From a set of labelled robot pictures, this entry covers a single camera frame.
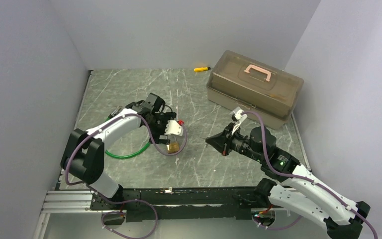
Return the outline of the brass padlock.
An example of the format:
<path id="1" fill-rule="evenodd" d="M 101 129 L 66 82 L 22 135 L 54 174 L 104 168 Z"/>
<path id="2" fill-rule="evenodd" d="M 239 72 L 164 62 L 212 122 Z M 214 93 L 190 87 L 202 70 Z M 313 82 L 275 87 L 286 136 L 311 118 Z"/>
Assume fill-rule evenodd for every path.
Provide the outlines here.
<path id="1" fill-rule="evenodd" d="M 180 147 L 178 142 L 172 142 L 172 143 L 167 145 L 168 154 L 177 153 L 180 151 L 180 148 L 181 147 Z"/>

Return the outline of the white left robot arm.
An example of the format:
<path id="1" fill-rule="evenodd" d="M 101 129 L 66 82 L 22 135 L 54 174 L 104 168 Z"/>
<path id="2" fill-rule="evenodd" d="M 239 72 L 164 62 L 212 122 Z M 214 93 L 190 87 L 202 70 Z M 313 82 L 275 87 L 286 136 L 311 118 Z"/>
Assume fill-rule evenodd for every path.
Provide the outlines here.
<path id="1" fill-rule="evenodd" d="M 98 126 L 72 131 L 61 159 L 66 184 L 86 184 L 103 196 L 103 202 L 110 209 L 119 208 L 124 200 L 123 187 L 105 173 L 105 152 L 127 133 L 145 126 L 151 144 L 168 156 L 169 153 L 158 146 L 170 143 L 168 135 L 186 136 L 186 130 L 176 120 L 176 112 L 164 111 L 165 105 L 161 97 L 150 93 L 145 100 L 126 105 Z"/>

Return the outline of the silver key bunch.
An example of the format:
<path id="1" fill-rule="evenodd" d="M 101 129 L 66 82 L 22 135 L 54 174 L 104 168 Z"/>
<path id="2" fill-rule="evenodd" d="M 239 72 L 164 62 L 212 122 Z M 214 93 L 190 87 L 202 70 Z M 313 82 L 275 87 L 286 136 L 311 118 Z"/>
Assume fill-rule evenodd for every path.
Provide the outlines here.
<path id="1" fill-rule="evenodd" d="M 115 117 L 122 110 L 122 106 L 116 107 L 108 116 L 109 119 Z"/>

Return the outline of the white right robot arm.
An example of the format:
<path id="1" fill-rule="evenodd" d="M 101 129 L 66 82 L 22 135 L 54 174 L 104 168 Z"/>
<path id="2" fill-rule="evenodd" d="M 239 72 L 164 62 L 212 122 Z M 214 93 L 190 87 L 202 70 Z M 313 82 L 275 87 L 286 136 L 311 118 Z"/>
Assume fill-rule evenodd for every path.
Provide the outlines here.
<path id="1" fill-rule="evenodd" d="M 255 127 L 249 136 L 233 131 L 230 123 L 205 142 L 222 156 L 235 151 L 261 165 L 265 174 L 246 200 L 252 205 L 279 206 L 323 228 L 331 239 L 357 239 L 370 206 L 338 194 L 318 180 L 293 155 L 276 146 L 276 137 L 265 127 Z"/>

